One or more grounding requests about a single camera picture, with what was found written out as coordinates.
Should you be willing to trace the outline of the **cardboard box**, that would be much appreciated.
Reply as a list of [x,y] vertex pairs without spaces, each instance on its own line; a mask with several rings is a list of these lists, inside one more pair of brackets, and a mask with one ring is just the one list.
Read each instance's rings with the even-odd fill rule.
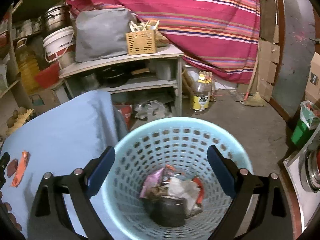
[[72,99],[64,80],[29,96],[37,115],[43,114]]

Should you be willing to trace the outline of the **orange snack wrapper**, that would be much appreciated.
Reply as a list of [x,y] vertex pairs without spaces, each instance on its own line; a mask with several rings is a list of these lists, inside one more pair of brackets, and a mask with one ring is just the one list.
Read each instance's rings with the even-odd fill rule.
[[28,161],[29,161],[29,152],[23,151],[20,161],[18,162],[15,176],[11,182],[12,187],[18,187],[18,185],[22,181],[24,173],[27,169]]

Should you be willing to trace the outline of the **red wrapper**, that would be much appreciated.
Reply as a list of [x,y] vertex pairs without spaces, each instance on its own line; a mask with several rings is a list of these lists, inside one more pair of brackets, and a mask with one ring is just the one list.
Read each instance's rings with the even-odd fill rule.
[[197,184],[197,187],[200,189],[196,203],[197,203],[197,204],[202,204],[203,199],[204,199],[204,187],[203,187],[203,183],[202,183],[202,181],[200,180],[199,177],[194,177],[194,178],[193,178],[193,182],[195,182],[195,183]]

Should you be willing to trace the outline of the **broom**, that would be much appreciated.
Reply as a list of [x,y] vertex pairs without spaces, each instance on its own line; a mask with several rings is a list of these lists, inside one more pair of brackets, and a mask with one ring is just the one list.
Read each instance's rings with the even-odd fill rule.
[[246,90],[245,96],[240,103],[244,106],[249,107],[266,107],[266,101],[260,96],[259,92],[252,93],[253,83],[258,78],[258,62],[259,54],[257,54],[255,59],[255,65],[253,68],[253,73]]

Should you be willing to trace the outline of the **light blue plastic basket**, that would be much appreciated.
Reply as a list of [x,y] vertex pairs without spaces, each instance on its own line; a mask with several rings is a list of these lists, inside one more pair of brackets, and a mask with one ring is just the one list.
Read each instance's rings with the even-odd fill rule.
[[[207,239],[231,204],[207,160],[207,150],[216,146],[237,167],[253,169],[235,137],[210,122],[186,117],[166,118],[134,129],[117,143],[116,158],[101,195],[109,219],[104,221],[114,239]],[[171,177],[193,181],[204,187],[202,204],[178,228],[155,223],[140,197],[149,175],[161,174],[167,185]]]

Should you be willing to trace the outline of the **pink striped curtain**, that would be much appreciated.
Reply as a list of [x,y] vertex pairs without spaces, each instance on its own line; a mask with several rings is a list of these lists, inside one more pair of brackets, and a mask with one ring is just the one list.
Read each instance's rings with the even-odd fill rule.
[[126,8],[184,52],[194,67],[233,83],[249,83],[258,51],[259,0],[66,0],[74,15]]

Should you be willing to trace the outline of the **red plastic bowl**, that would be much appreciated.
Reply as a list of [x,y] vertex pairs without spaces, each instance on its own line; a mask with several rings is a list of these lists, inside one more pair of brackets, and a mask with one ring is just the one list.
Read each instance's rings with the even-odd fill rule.
[[60,66],[59,63],[56,62],[51,64],[46,69],[40,71],[37,75],[35,75],[34,79],[40,85],[40,87],[46,89],[59,81],[59,71]]

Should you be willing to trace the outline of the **yellow utensil holder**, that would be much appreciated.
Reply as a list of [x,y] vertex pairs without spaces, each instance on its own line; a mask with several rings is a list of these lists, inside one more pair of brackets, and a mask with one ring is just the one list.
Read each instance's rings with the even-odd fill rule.
[[153,54],[156,49],[156,30],[160,20],[146,22],[129,22],[131,32],[126,33],[127,51],[129,55]]

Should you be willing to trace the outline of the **blue table cloth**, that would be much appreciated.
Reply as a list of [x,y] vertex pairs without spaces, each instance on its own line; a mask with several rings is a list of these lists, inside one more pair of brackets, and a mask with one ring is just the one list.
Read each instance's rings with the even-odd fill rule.
[[43,175],[64,176],[83,168],[126,134],[110,93],[92,90],[37,116],[5,140],[2,152],[11,159],[20,159],[23,151],[30,154],[18,187],[7,178],[1,189],[2,201],[11,205],[25,238],[29,238],[29,213]]

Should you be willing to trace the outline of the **grey low shelf unit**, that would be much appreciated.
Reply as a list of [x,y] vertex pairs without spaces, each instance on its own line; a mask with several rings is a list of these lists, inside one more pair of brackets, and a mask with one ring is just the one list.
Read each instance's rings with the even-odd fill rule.
[[121,55],[109,59],[100,59],[87,62],[75,62],[59,72],[59,78],[66,79],[73,75],[96,70],[102,67],[109,67],[120,63],[136,63],[142,60],[176,60],[176,74],[174,80],[160,80],[155,75],[145,75],[141,77],[130,78],[125,84],[114,87],[104,88],[110,94],[135,92],[139,90],[167,88],[171,87],[175,90],[175,101],[172,107],[173,116],[182,115],[182,57],[184,53],[176,46],[170,44],[167,47],[157,49],[153,54],[141,55]]

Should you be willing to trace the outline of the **black paper cup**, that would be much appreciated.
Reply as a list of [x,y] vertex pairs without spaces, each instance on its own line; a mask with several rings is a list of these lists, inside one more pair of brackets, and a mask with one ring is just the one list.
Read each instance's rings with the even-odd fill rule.
[[146,208],[149,217],[160,226],[178,228],[185,225],[185,200],[183,198],[163,196],[152,200]]

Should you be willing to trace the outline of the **yellow egg tray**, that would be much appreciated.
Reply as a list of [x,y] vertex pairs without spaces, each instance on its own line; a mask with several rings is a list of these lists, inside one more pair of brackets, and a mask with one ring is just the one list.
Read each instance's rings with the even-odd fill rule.
[[7,122],[7,137],[30,121],[35,115],[34,111],[33,108],[26,109],[23,107],[19,110],[14,110],[12,117],[10,117]]

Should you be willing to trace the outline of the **steel cooking pot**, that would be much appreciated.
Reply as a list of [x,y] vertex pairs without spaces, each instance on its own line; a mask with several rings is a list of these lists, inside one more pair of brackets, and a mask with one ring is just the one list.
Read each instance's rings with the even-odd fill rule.
[[72,25],[69,6],[62,4],[50,8],[43,16],[43,28],[49,35],[59,29]]

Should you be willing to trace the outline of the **white plastic bucket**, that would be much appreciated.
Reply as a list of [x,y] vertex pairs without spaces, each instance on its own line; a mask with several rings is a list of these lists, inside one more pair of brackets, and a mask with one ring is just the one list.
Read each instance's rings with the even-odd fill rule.
[[65,27],[48,35],[43,40],[44,58],[48,63],[58,63],[60,69],[75,62],[75,32]]

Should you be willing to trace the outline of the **printed newspaper piece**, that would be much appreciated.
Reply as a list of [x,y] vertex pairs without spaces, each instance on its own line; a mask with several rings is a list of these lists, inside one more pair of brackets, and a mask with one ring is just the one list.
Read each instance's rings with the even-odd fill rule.
[[200,189],[193,181],[180,180],[171,177],[168,186],[168,195],[185,200],[185,212],[190,216],[196,204]]

